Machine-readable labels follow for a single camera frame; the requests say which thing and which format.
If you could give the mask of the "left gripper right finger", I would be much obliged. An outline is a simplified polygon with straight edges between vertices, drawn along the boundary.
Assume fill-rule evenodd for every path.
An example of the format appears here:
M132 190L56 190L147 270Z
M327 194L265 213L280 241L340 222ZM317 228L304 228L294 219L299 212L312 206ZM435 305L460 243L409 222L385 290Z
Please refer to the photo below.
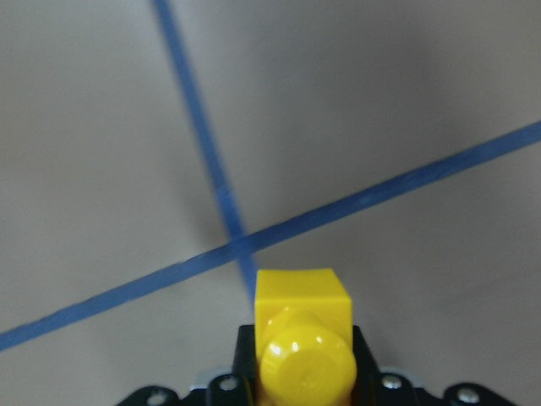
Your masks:
M446 405L517 406L517 403L491 389L471 382L448 387L443 395Z

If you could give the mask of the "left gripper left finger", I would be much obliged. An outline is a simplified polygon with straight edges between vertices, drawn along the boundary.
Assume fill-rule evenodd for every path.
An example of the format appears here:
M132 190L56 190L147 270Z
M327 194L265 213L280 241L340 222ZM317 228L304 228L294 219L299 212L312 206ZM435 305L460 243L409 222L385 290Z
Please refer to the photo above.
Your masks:
M122 406L148 406L148 405L205 405L206 390L210 378L197 376L189 391L181 396L170 387L149 385L136 389L125 398L116 403Z

